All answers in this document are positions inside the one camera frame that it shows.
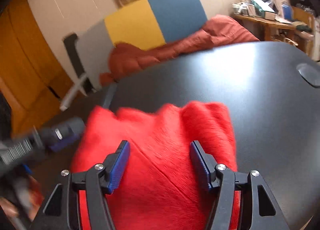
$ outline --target blue cushion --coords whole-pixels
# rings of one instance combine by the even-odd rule
[[[207,21],[200,0],[148,0],[165,42],[186,38]]]

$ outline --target black tabletop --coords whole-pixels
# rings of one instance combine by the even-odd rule
[[[197,52],[122,79],[109,108],[155,112],[165,103],[224,103],[239,171],[259,170],[290,228],[298,230],[320,197],[320,88],[300,76],[301,63],[320,71],[302,51],[279,42]]]

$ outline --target orange blanket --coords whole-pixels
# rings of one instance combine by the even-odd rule
[[[110,53],[108,64],[111,73],[100,74],[100,83],[106,86],[183,53],[249,41],[259,40],[231,17],[216,15],[189,37],[161,47],[145,51],[127,43],[117,44]]]

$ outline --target cluttered desk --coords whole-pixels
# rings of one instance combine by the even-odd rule
[[[257,23],[264,28],[265,41],[289,43],[308,56],[313,49],[314,16],[300,8],[283,4],[283,15],[277,15],[267,2],[251,0],[251,3],[240,2],[233,4],[232,17],[245,22]]]

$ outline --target red fabric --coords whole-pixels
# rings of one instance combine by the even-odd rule
[[[123,108],[116,116],[96,107],[72,171],[103,162],[123,139],[131,144],[128,165],[119,188],[107,196],[116,229],[204,229],[215,197],[199,188],[189,145],[199,140],[218,163],[237,170],[236,142],[226,106],[191,102],[178,108],[166,104],[156,114]],[[90,229],[84,192],[80,193],[80,207],[83,229]],[[236,229],[238,213],[239,196],[235,195],[230,229]]]
[[[183,53],[249,41],[259,40],[231,17],[216,15],[187,38],[161,47],[145,51],[127,43],[117,44],[108,61],[110,73],[100,74],[100,84],[106,86]]]

